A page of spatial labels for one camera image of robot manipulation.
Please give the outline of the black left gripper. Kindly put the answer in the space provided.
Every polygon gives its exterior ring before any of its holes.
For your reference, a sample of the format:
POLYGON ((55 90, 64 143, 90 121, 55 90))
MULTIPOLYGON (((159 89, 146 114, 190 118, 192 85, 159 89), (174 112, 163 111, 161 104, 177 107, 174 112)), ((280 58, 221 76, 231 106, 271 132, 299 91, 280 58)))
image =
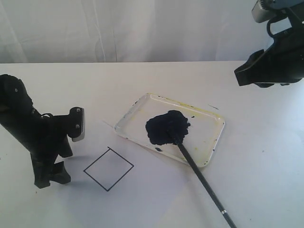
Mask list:
MULTIPOLYGON (((33 164, 34 184, 39 189, 50 186, 49 174, 51 163, 57 156, 67 158, 71 156, 71 147, 67 140, 58 116, 51 113, 40 114, 37 111, 21 113, 23 126, 22 144, 30 152, 33 164)), ((67 173, 64 162, 54 164, 51 171, 51 181, 59 184, 71 182, 71 176, 67 173)))

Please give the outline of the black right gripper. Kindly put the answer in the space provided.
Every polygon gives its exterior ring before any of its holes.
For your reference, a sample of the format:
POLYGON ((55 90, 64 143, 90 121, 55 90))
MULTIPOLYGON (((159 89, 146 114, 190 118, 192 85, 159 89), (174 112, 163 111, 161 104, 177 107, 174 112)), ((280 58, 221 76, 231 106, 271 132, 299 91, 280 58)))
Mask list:
POLYGON ((304 77, 304 33, 287 30, 275 35, 267 50, 259 50, 234 70, 239 86, 293 84, 304 77))

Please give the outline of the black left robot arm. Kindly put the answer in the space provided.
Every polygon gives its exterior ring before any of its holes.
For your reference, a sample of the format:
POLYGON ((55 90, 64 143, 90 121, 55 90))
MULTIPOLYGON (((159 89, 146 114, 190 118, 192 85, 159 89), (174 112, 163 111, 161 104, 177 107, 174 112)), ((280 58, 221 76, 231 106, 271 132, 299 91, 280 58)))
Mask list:
POLYGON ((23 82, 7 74, 0 76, 0 124, 29 151, 38 188, 71 181, 64 162, 56 162, 58 156, 72 155, 66 133, 53 115, 34 108, 23 82))

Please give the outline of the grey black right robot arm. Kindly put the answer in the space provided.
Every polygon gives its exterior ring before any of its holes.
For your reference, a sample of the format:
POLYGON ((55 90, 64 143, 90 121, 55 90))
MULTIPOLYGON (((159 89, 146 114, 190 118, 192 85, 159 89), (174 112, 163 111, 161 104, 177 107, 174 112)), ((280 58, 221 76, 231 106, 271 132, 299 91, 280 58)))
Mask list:
POLYGON ((251 13, 256 23, 266 22, 273 44, 267 50, 254 52, 235 69, 239 86, 255 84, 268 88, 301 81, 304 77, 304 2, 258 0, 251 13))

